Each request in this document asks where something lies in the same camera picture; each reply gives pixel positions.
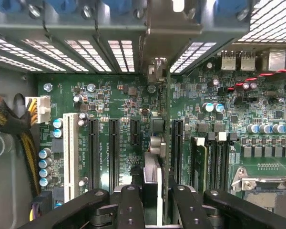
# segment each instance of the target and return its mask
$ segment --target green circuit board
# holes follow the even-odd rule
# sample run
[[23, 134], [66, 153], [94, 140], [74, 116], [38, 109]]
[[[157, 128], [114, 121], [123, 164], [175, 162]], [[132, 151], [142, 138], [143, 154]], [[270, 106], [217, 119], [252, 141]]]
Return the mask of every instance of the green circuit board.
[[[223, 186], [231, 192], [231, 184], [240, 167], [244, 167], [249, 176], [253, 177], [286, 177], [286, 134], [250, 134], [247, 131], [249, 124], [280, 124], [286, 126], [286, 91], [284, 82], [267, 83], [257, 82], [258, 88], [250, 92], [242, 90], [233, 93], [218, 95], [219, 87], [231, 87], [237, 82], [255, 77], [255, 72], [242, 71], [215, 71], [196, 69], [188, 76], [172, 76], [170, 119], [171, 119], [171, 151], [174, 150], [174, 122], [182, 121], [181, 152], [178, 163], [180, 169], [178, 183], [193, 186], [198, 192], [213, 188], [214, 185]], [[219, 85], [208, 86], [213, 79], [219, 80]], [[43, 85], [51, 83], [53, 90], [45, 92]], [[95, 91], [87, 91], [88, 84], [95, 85]], [[160, 93], [159, 85], [154, 93], [147, 91], [145, 76], [113, 76], [113, 75], [40, 75], [39, 95], [51, 97], [51, 121], [62, 118], [64, 113], [82, 112], [80, 104], [73, 102], [73, 97], [81, 94], [87, 98], [87, 113], [90, 118], [99, 120], [100, 132], [100, 188], [112, 191], [109, 174], [109, 119], [120, 120], [120, 154], [118, 168], [118, 183], [131, 182], [130, 170], [132, 167], [143, 167], [143, 154], [148, 151], [150, 140], [150, 120], [142, 115], [143, 108], [148, 111], [160, 111], [163, 107], [164, 96]], [[265, 91], [275, 91], [275, 98], [282, 98], [282, 103], [275, 102], [273, 97], [264, 95]], [[254, 98], [238, 104], [240, 97]], [[224, 106], [222, 113], [206, 112], [205, 103], [221, 103]], [[141, 143], [132, 146], [130, 143], [130, 120], [140, 120]], [[215, 132], [236, 133], [237, 140], [227, 146], [228, 166], [225, 170], [225, 180], [219, 179], [211, 184], [212, 174], [222, 174], [220, 166], [212, 170], [211, 146], [202, 146], [193, 152], [193, 137], [206, 137], [207, 133]], [[41, 149], [52, 147], [53, 125], [40, 125]], [[79, 154], [80, 177], [86, 177], [92, 169], [89, 152], [89, 133], [87, 127], [80, 127]], [[45, 188], [63, 187], [63, 153], [54, 152], [53, 181]], [[199, 162], [199, 168], [193, 166], [193, 158]], [[88, 189], [88, 185], [80, 187], [80, 193]], [[258, 187], [248, 191], [234, 193], [240, 198], [247, 199], [261, 207], [286, 217], [286, 188]]]

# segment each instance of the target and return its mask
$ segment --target white power connector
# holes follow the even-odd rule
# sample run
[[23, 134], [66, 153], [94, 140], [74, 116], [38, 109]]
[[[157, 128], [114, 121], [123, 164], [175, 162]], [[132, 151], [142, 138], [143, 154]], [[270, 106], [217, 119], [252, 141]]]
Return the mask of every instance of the white power connector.
[[49, 122], [51, 120], [51, 101], [47, 97], [25, 97], [25, 106], [28, 105], [29, 99], [37, 100], [37, 123]]

